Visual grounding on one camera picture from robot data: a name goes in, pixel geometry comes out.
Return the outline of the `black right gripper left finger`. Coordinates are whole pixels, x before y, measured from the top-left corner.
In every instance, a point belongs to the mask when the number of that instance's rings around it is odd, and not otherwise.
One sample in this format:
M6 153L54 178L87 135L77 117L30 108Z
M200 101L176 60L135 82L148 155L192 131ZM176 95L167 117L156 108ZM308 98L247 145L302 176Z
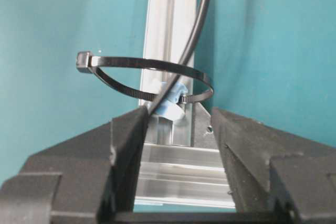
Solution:
M103 223L132 211L148 110L31 155L1 186L1 223Z

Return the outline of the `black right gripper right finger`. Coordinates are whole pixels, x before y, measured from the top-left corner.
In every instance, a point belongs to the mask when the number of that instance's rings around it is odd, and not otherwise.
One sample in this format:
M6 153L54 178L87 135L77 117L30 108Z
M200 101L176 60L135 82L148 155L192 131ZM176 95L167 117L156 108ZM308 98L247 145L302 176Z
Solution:
M238 212L335 223L335 148L213 108L211 125Z

